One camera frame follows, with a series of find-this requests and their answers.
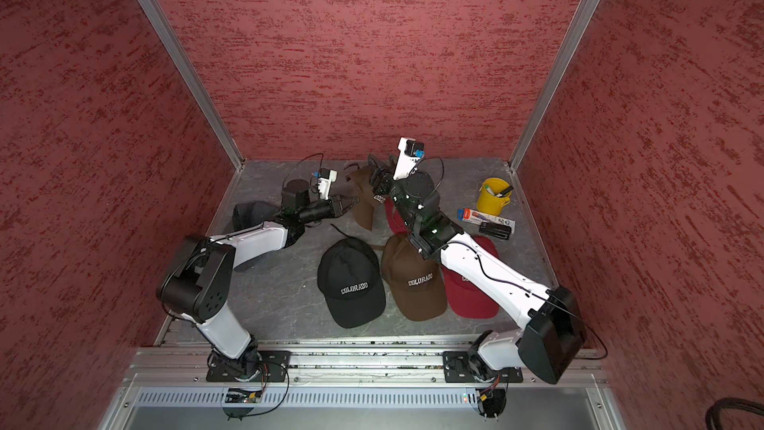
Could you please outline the dark grey cap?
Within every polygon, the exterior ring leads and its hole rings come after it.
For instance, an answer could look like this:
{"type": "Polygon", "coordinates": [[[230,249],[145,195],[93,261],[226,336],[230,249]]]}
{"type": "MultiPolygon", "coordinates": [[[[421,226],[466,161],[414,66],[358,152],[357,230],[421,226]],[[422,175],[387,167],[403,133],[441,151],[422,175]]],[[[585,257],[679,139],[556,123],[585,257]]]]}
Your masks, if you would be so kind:
{"type": "Polygon", "coordinates": [[[239,203],[234,206],[232,224],[235,231],[243,231],[273,220],[280,207],[265,201],[239,203]]]}

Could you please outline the black cap front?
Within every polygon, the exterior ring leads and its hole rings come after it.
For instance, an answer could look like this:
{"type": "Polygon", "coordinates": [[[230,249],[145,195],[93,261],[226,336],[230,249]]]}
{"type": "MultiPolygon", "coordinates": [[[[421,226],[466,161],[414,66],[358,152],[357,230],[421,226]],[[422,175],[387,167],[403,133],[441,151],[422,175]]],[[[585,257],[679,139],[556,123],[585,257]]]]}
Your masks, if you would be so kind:
{"type": "Polygon", "coordinates": [[[342,238],[330,246],[318,264],[316,284],[332,320],[340,328],[359,328],[379,318],[387,299],[376,248],[337,226],[342,238]]]}

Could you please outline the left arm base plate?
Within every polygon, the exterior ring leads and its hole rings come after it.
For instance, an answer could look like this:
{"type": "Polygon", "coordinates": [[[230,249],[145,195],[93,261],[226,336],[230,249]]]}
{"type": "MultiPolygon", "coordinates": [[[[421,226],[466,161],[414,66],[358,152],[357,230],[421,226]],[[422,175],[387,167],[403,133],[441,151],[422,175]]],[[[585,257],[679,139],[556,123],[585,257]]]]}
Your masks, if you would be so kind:
{"type": "Polygon", "coordinates": [[[287,350],[254,350],[238,360],[212,350],[207,360],[206,381],[213,383],[249,383],[286,381],[292,354],[287,350]]]}

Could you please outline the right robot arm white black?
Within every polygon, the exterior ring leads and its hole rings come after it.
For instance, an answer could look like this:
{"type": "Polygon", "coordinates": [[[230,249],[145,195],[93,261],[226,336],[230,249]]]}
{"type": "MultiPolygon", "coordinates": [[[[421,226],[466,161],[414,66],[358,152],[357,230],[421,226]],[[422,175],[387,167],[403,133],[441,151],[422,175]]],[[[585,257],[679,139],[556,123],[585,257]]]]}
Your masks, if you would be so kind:
{"type": "Polygon", "coordinates": [[[519,274],[489,254],[440,208],[440,195],[418,159],[405,154],[394,164],[368,157],[373,195],[390,201],[402,217],[408,241],[424,259],[466,278],[515,322],[514,332],[484,332],[468,349],[473,377],[489,381],[501,370],[524,367],[541,381],[557,384],[586,340],[573,294],[519,274]]]}

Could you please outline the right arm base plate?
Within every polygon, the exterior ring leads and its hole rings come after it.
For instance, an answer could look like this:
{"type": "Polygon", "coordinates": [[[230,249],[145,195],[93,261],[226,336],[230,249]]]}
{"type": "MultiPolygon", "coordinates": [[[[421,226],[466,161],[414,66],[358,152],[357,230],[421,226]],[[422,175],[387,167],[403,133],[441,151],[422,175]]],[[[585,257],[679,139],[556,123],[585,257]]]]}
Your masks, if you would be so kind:
{"type": "Polygon", "coordinates": [[[521,383],[523,375],[519,367],[506,367],[493,370],[484,364],[479,364],[475,356],[467,352],[444,352],[443,370],[447,383],[521,383]]]}

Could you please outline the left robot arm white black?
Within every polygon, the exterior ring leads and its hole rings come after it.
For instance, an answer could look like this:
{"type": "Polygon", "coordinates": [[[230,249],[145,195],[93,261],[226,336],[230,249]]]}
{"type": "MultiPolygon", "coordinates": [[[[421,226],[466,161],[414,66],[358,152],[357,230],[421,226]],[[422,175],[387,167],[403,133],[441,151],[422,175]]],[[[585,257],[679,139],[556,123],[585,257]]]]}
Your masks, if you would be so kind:
{"type": "Polygon", "coordinates": [[[228,305],[234,270],[263,255],[286,249],[306,226],[346,215],[356,196],[330,193],[331,181],[318,181],[318,199],[305,180],[283,185],[281,206],[262,223],[218,236],[189,235],[176,252],[156,291],[163,310],[194,324],[212,346],[210,368],[236,380],[250,379],[262,368],[258,344],[228,305]]]}

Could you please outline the dark brown cap back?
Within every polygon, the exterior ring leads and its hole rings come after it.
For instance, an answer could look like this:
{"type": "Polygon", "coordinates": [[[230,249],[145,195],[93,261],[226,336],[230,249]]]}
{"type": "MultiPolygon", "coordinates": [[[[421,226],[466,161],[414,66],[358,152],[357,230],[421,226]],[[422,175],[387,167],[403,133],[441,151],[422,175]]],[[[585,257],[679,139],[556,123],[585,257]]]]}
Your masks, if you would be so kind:
{"type": "Polygon", "coordinates": [[[361,228],[372,231],[376,208],[382,202],[376,198],[370,183],[372,175],[371,167],[355,163],[355,169],[351,169],[351,166],[349,166],[348,170],[349,173],[346,175],[346,181],[350,184],[353,195],[358,198],[358,203],[352,208],[353,218],[361,228]]]}

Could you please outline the red cap with white logo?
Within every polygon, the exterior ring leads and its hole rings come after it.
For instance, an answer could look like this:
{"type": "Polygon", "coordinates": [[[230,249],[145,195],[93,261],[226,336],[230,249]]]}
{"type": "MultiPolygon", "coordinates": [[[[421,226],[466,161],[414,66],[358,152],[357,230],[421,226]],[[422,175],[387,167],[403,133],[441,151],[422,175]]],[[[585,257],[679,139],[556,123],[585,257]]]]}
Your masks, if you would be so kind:
{"type": "Polygon", "coordinates": [[[462,275],[442,266],[448,304],[461,318],[488,320],[497,316],[499,305],[462,275]]]}

